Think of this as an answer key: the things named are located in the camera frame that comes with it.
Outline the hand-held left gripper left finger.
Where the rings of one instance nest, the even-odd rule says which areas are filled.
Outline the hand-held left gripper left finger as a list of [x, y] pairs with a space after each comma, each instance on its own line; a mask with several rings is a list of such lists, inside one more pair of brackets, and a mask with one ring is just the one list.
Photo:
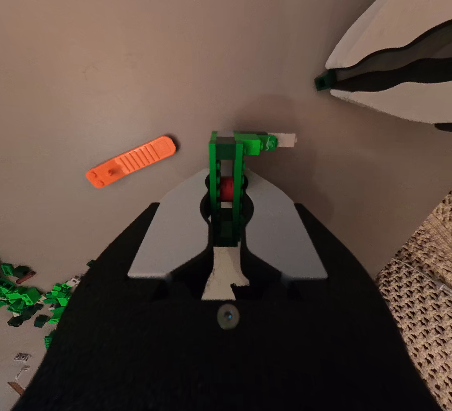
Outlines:
[[208, 198], [208, 169], [201, 169], [169, 191], [160, 201], [127, 276], [176, 281], [193, 268], [206, 282], [213, 270], [212, 233], [202, 202]]

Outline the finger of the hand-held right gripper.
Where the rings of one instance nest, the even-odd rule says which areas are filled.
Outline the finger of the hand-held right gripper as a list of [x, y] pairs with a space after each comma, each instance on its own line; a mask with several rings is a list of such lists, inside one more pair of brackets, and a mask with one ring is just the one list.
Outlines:
[[404, 120], [452, 131], [452, 63], [412, 62], [338, 81], [331, 95]]
[[340, 79], [451, 58], [452, 0], [376, 0], [334, 48], [325, 68]]

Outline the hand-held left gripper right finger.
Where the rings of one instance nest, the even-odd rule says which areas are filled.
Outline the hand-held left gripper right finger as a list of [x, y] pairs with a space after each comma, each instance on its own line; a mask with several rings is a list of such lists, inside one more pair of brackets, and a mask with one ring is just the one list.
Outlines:
[[241, 248], [273, 267], [287, 280], [325, 280], [328, 273], [293, 200], [277, 186], [246, 170], [244, 197], [252, 215], [244, 227]]

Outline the green lego assembly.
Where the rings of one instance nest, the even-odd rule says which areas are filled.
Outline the green lego assembly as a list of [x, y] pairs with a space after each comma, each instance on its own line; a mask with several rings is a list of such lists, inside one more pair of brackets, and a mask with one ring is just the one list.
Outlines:
[[212, 132], [208, 145], [208, 191], [215, 246], [239, 244], [245, 223], [245, 157], [259, 156], [261, 152], [272, 152], [276, 148], [293, 148], [296, 143], [294, 133]]

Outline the dark green lego brick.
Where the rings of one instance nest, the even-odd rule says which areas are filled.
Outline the dark green lego brick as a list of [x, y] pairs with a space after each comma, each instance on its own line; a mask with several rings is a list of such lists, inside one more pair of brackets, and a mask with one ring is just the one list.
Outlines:
[[327, 69], [322, 74], [314, 79], [316, 91], [330, 90], [334, 88], [337, 83], [337, 76], [335, 69]]

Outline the pile of green lego pieces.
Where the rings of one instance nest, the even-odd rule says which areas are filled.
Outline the pile of green lego pieces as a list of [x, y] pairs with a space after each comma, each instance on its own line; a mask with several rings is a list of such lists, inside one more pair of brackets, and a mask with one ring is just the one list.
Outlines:
[[16, 284], [16, 280], [29, 271], [33, 270], [24, 265], [14, 266], [1, 262], [0, 304], [1, 308], [5, 308], [12, 315], [7, 322], [10, 327], [18, 328], [32, 318], [36, 328], [43, 328], [46, 324], [54, 325], [54, 329], [44, 337], [44, 346], [48, 350], [57, 325], [84, 274], [56, 283], [50, 291], [42, 292], [35, 286], [24, 285], [25, 282]]

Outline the orange brick separator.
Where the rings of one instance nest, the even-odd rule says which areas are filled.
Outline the orange brick separator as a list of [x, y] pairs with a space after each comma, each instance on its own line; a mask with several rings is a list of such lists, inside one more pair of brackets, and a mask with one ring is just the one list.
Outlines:
[[170, 137], [160, 136], [91, 168], [85, 176], [95, 188], [104, 188], [136, 171], [173, 156], [176, 151], [176, 144]]

